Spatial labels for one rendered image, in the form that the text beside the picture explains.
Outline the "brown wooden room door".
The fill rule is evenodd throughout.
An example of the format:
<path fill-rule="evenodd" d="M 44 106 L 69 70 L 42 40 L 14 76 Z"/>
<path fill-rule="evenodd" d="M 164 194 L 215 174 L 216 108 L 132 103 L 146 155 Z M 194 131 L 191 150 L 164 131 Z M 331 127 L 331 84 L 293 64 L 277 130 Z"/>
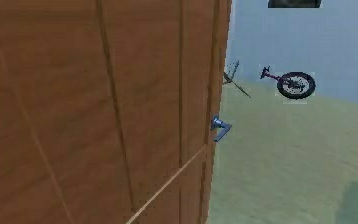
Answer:
<path fill-rule="evenodd" d="M 211 224 L 232 0 L 0 0 L 0 224 Z"/>

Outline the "dark framed wall picture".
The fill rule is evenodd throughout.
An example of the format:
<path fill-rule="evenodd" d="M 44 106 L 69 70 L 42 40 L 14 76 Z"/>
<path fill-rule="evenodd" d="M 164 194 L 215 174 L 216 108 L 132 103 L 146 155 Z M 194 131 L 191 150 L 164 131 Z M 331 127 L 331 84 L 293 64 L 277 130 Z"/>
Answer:
<path fill-rule="evenodd" d="M 322 0 L 268 0 L 268 8 L 320 8 Z"/>

